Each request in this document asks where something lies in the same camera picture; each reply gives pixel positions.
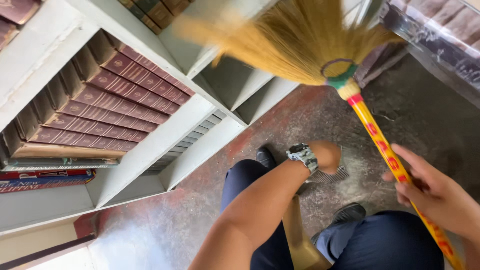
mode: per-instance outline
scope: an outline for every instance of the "broom grip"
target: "broom grip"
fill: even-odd
[[[357,113],[361,122],[365,126],[365,129],[368,131],[368,133],[370,134],[370,137],[372,138],[378,150],[380,151],[380,154],[384,158],[390,170],[393,172],[396,180],[402,183],[413,184],[410,175],[407,173],[402,163],[398,159],[397,155],[390,147],[390,144],[385,139],[385,136],[383,135],[382,131],[378,127],[372,114],[368,110],[367,105],[363,101],[363,98],[361,97],[361,95],[356,94],[350,97],[348,99],[348,103],[352,106],[354,111]],[[440,228],[438,225],[433,223],[431,220],[429,220],[427,217],[425,217],[425,215],[422,214],[422,212],[420,212],[417,209],[417,207],[413,202],[411,203],[413,208],[419,214],[421,220],[423,221],[423,224],[425,224],[425,227],[427,227],[428,231],[434,238],[435,242],[440,247],[445,257],[448,259],[450,265],[452,265],[452,267],[455,270],[465,269],[462,263],[462,260],[460,259],[457,251],[452,246],[450,240],[446,236],[445,231],[442,228]]]

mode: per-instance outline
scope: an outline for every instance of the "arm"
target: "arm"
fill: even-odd
[[[309,142],[319,169],[335,173],[340,149]],[[242,191],[218,217],[189,269],[249,269],[253,252],[273,234],[288,204],[310,171],[286,160]]]
[[[408,184],[396,184],[397,199],[411,206],[414,202],[420,211],[440,227],[463,238],[467,269],[480,268],[480,205],[452,178],[441,173],[423,158],[411,151],[392,145],[392,149],[411,165],[410,173],[421,189]],[[393,174],[383,175],[386,181]]]

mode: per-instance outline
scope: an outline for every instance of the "broom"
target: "broom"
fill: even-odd
[[[228,14],[221,22],[183,17],[178,34],[202,45],[217,45],[219,54],[237,58],[255,68],[306,85],[330,85],[352,106],[399,182],[412,184],[360,95],[352,78],[356,68],[375,47],[403,41],[369,21],[343,22],[340,0],[281,0],[257,19]],[[423,223],[456,270],[463,263],[445,232],[412,203]]]

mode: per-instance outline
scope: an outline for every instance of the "leg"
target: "leg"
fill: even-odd
[[[332,270],[444,269],[442,252],[420,218],[402,211],[332,226],[321,233],[318,246],[333,256]]]
[[[220,213],[225,210],[228,204],[242,190],[268,171],[265,166],[254,160],[241,160],[235,164],[225,177]],[[280,222],[272,236],[254,251],[250,268],[252,270],[293,270],[293,263],[282,222]]]

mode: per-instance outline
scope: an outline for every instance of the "dusty floor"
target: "dusty floor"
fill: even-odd
[[[444,86],[411,56],[363,91],[390,142],[403,144],[448,173],[476,199],[480,110]],[[254,159],[267,144],[278,161],[296,142],[325,139],[343,148],[350,177],[310,184],[301,196],[307,234],[328,225],[342,205],[360,202],[369,214],[404,209],[374,144],[349,105],[327,87],[301,86],[167,194],[103,211],[90,246],[98,269],[186,269],[218,217],[226,171]]]

